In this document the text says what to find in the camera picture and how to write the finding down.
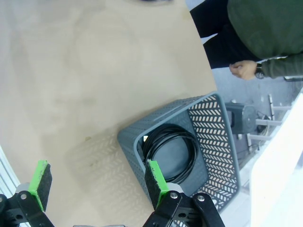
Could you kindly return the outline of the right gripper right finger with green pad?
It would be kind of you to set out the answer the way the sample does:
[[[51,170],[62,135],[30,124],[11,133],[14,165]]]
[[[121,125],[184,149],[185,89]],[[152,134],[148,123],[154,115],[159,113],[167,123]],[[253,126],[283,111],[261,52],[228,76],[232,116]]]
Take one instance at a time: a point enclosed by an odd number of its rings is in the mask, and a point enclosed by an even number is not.
[[[145,227],[224,226],[208,194],[186,196],[180,185],[165,181],[157,161],[148,160],[145,168],[144,179],[154,208]]]

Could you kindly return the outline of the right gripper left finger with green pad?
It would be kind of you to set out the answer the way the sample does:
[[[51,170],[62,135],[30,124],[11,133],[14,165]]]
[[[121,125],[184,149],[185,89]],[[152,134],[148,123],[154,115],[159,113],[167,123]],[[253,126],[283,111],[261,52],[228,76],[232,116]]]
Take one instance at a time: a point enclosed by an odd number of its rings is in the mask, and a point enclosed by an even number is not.
[[[9,198],[0,195],[0,225],[18,227],[28,223],[31,227],[51,227],[45,211],[52,180],[51,165],[46,160],[38,161],[30,183],[19,185]]]

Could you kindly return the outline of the person's left hand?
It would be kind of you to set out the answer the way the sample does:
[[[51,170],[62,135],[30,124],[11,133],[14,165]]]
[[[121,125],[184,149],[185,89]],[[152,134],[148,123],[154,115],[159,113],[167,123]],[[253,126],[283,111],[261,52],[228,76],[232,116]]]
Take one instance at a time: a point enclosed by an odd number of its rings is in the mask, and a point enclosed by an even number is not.
[[[251,80],[255,78],[257,63],[254,61],[239,61],[229,65],[232,75],[244,79]]]

